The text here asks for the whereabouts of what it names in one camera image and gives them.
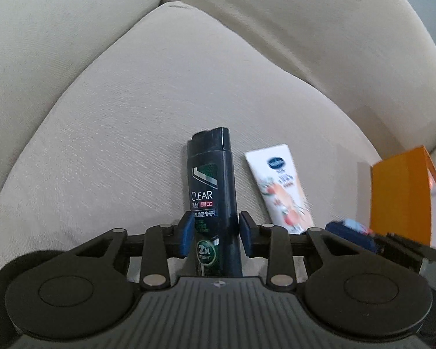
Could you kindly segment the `white Vaseline tube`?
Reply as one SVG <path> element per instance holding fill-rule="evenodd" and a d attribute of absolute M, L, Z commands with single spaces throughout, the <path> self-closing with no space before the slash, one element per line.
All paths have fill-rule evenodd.
<path fill-rule="evenodd" d="M 314 226 L 288 145 L 252 150 L 245 153 L 245 158 L 271 223 L 291 234 L 301 234 Z"/>

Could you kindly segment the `dark blue shampoo bottle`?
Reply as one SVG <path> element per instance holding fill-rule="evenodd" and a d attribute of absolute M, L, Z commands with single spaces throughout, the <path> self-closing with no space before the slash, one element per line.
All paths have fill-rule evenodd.
<path fill-rule="evenodd" d="M 187 176 L 198 273 L 241 277 L 235 174 L 227 128 L 192 136 L 187 143 Z"/>

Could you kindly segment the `blue red snack packet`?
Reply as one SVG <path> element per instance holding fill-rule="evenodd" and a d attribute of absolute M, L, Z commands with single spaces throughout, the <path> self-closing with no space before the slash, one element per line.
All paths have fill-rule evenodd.
<path fill-rule="evenodd" d="M 325 230 L 365 250 L 377 252 L 377 245 L 371 236 L 372 231 L 357 221 L 352 219 L 331 221 L 326 224 Z"/>

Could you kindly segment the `orange cardboard box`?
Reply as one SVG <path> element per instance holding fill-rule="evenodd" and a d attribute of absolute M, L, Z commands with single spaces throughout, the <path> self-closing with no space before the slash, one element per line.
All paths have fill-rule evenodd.
<path fill-rule="evenodd" d="M 371 167 L 369 226 L 436 249 L 436 167 L 425 147 Z"/>

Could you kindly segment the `beige sofa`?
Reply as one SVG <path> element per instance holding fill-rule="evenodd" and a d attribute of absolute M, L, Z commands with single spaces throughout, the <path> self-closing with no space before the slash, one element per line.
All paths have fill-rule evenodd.
<path fill-rule="evenodd" d="M 407 0 L 0 0 L 0 270 L 189 206 L 186 145 L 285 143 L 317 225 L 367 223 L 370 168 L 436 154 L 436 44 Z"/>

